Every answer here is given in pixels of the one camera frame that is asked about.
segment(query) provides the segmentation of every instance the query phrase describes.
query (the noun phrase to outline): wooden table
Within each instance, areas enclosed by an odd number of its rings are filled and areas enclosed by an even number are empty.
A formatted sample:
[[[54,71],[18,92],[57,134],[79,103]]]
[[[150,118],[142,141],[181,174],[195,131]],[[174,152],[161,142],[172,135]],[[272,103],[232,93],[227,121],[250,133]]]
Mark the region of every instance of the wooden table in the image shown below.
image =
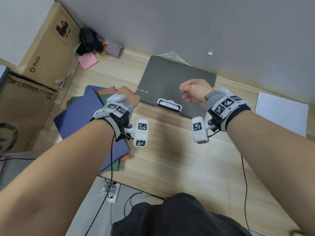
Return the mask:
[[[79,66],[72,82],[71,78],[67,79],[65,88],[68,91],[60,93],[37,139],[35,150],[45,151],[61,140],[56,127],[50,128],[51,121],[66,108],[67,100],[83,95],[87,85],[116,88],[125,85],[135,92],[150,55],[126,49],[120,59],[96,57],[99,60],[97,65],[88,70]],[[215,89],[219,87],[226,87],[248,100],[253,110],[258,92],[262,91],[217,76]],[[190,119],[145,103],[140,103],[134,110],[131,123],[138,118],[149,121],[147,147],[135,148],[130,142],[132,159],[121,162],[120,170],[113,173],[113,179],[163,198],[179,192],[192,194],[207,210],[229,216],[246,226],[241,156],[228,135],[220,132],[210,138],[208,144],[197,145],[192,138]],[[246,212],[250,229],[265,235],[288,235],[288,231],[297,226],[246,162],[245,170],[248,182]],[[110,172],[102,176],[110,178]]]

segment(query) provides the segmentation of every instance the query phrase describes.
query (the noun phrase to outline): cardboard box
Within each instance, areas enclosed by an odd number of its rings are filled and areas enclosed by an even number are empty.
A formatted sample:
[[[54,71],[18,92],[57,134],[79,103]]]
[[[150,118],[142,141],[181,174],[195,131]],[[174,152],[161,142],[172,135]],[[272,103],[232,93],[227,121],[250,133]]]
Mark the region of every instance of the cardboard box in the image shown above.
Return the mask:
[[[78,47],[80,28],[61,5],[55,2],[19,66],[0,59],[0,64],[51,89],[66,78]]]
[[[58,92],[10,74],[0,84],[0,155],[30,151]]]

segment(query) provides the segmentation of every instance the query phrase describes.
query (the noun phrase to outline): clipboard clip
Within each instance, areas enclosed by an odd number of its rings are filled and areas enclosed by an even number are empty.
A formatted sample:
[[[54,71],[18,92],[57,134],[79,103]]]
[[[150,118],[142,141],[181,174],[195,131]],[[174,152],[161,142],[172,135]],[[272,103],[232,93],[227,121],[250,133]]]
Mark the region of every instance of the clipboard clip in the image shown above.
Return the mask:
[[[181,112],[182,109],[182,105],[175,103],[173,100],[165,100],[162,98],[158,99],[157,105],[175,112]]]

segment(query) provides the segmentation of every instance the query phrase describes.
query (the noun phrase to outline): qr code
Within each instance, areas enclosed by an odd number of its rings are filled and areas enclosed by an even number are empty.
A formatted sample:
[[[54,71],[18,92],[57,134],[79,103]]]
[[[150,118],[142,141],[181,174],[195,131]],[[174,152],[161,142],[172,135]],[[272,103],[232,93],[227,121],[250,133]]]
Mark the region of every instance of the qr code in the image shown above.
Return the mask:
[[[194,124],[193,124],[193,127],[194,127],[194,131],[198,131],[198,130],[201,130],[201,129],[202,129],[200,122],[194,123]]]
[[[110,105],[107,106],[107,108],[115,109],[117,106],[118,105],[111,103]]]
[[[145,123],[139,123],[138,129],[146,130],[147,129],[147,125]]]
[[[229,98],[227,98],[227,99],[224,100],[221,104],[222,104],[224,107],[229,107],[229,106],[231,106],[233,103],[234,103],[234,101],[232,101],[232,100],[230,100]]]
[[[146,141],[140,141],[140,140],[137,140],[137,141],[136,141],[136,146],[141,146],[141,147],[143,147],[145,144],[146,144]]]
[[[121,106],[119,106],[117,109],[117,111],[119,111],[121,114],[124,114],[124,112],[126,111],[124,108],[122,108]]]
[[[230,98],[231,98],[231,99],[234,99],[235,101],[240,101],[240,100],[242,100],[240,97],[238,97],[238,96],[236,96],[236,95],[231,96]]]
[[[221,113],[225,110],[225,107],[219,105],[216,109],[215,109],[215,112],[218,114],[218,115],[221,115]]]

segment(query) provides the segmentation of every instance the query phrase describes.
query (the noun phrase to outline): forearm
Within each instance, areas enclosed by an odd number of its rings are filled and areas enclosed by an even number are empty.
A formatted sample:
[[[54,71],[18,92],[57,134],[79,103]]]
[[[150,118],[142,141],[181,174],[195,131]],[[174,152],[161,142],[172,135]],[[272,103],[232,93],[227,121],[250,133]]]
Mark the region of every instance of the forearm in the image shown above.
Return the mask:
[[[244,111],[227,133],[264,185],[306,234],[315,233],[315,143]]]
[[[94,120],[30,164],[0,193],[0,231],[65,235],[113,136],[108,123]]]

